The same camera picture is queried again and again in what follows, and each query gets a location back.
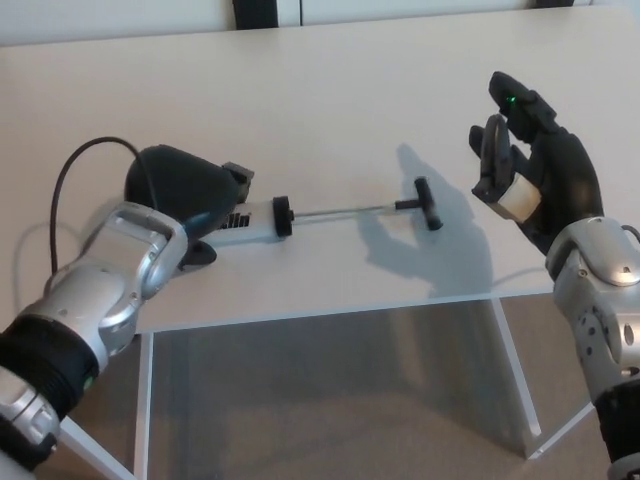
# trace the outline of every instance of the robotic hand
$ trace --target robotic hand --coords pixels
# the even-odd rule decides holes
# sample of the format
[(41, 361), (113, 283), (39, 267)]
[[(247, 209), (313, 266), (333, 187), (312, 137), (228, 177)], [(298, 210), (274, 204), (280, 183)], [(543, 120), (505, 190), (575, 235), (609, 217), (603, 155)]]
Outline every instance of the robotic hand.
[(55, 451), (60, 422), (131, 343), (138, 310), (187, 249), (179, 222), (124, 202), (0, 335), (0, 478), (32, 478)]
[[(634, 229), (604, 217), (587, 152), (537, 92), (501, 72), (489, 92), (500, 114), (469, 133), (480, 158), (472, 192), (546, 255), (611, 458), (609, 480), (638, 480), (640, 252), (624, 231)], [(509, 130), (531, 145), (529, 159), (510, 145)]]

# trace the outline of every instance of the white table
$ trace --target white table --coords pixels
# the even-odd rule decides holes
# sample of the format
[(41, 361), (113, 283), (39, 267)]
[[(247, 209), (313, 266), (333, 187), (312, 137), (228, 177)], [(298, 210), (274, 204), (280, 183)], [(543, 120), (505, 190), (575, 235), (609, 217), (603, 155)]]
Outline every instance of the white table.
[[(585, 7), (0, 49), (0, 326), (41, 294), (53, 184), (90, 138), (240, 163), (257, 172), (250, 200), (288, 195), (299, 211), (392, 202), (427, 175), (441, 231), (411, 215), (300, 226), (282, 243), (220, 249), (144, 308), (135, 475), (146, 477), (154, 332), (477, 299), (491, 300), (536, 456), (568, 426), (540, 432), (499, 299), (552, 285), (515, 226), (470, 194), (468, 129), (496, 111), (493, 71), (515, 76), (582, 138), (607, 214), (640, 224), (629, 201), (640, 177), (638, 47), (630, 13)], [(118, 200), (130, 163), (100, 146), (71, 170), (61, 262)], [(108, 478), (133, 478), (64, 427), (63, 441)]]

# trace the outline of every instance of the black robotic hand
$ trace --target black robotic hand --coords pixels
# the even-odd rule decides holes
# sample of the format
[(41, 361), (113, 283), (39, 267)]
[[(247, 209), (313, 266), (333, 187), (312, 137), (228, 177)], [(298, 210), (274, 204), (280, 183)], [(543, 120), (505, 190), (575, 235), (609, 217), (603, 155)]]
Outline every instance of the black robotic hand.
[[(546, 255), (564, 227), (604, 215), (598, 177), (578, 137), (555, 122), (556, 112), (537, 92), (495, 72), (489, 93), (500, 114), (469, 132), (469, 145), (480, 158), (480, 181), (472, 192), (515, 220)], [(510, 145), (509, 131), (531, 145), (529, 159)]]

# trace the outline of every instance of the floor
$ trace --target floor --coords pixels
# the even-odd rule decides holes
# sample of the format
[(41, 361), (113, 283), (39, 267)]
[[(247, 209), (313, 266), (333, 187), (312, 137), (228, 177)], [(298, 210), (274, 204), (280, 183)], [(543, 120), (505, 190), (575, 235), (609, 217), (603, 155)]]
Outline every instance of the floor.
[[(584, 404), (549, 296), (503, 301), (543, 430)], [(603, 480), (592, 413), (526, 462), (486, 304), (236, 325), (156, 337), (151, 480)], [(133, 462), (139, 345), (74, 418)], [(64, 448), (40, 480), (100, 477)]]

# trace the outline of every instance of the table leg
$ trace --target table leg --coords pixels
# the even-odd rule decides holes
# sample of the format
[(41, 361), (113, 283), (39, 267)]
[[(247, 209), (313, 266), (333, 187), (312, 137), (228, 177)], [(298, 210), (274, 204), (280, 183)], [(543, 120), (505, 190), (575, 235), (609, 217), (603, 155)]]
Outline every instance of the table leg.
[(502, 309), (502, 303), (500, 303), (499, 298), (491, 299), (490, 303), (497, 333), (502, 346), (504, 347), (504, 359), (508, 363), (508, 368), (506, 370), (510, 375), (508, 380), (512, 385), (512, 391), (515, 394), (515, 403), (518, 410), (517, 414), (519, 416), (519, 421), (521, 422), (523, 435), (522, 447), (526, 454), (529, 448), (528, 446), (542, 434), (542, 429), (540, 428), (540, 422), (538, 421), (538, 415), (536, 414), (533, 399), (531, 398), (531, 393), (527, 386), (527, 380), (524, 376), (520, 359), (518, 358), (516, 345), (513, 342), (513, 337), (509, 330), (507, 317)]
[(575, 413), (570, 419), (562, 422), (561, 425), (556, 428), (550, 429), (550, 434), (541, 435), (534, 442), (528, 445), (525, 450), (525, 456), (527, 460), (535, 460), (544, 452), (546, 452), (549, 448), (551, 448), (555, 443), (564, 437), (567, 433), (571, 431), (573, 427), (575, 427), (580, 421), (586, 417), (592, 410), (593, 404), (587, 400), (587, 404), (580, 409), (577, 413)]
[(129, 470), (113, 458), (71, 418), (65, 418), (60, 427), (60, 442), (104, 475), (107, 480), (136, 480)]
[(521, 422), (523, 434), (523, 453), (525, 458), (533, 460), (551, 448), (577, 425), (580, 420), (586, 417), (589, 412), (593, 410), (593, 405), (589, 399), (585, 399), (582, 402), (583, 407), (574, 413), (571, 418), (561, 422), (556, 428), (549, 429), (548, 433), (543, 433), (500, 299), (495, 298), (490, 302), (495, 317), (496, 328), (504, 346), (505, 359), (509, 364), (508, 371), (510, 371), (511, 375), (512, 390), (516, 394), (516, 404), (519, 410), (519, 421)]
[(153, 333), (142, 334), (140, 374), (138, 378), (138, 413), (133, 472), (137, 480), (147, 480), (149, 466), (149, 431), (151, 428), (151, 383), (153, 376)]

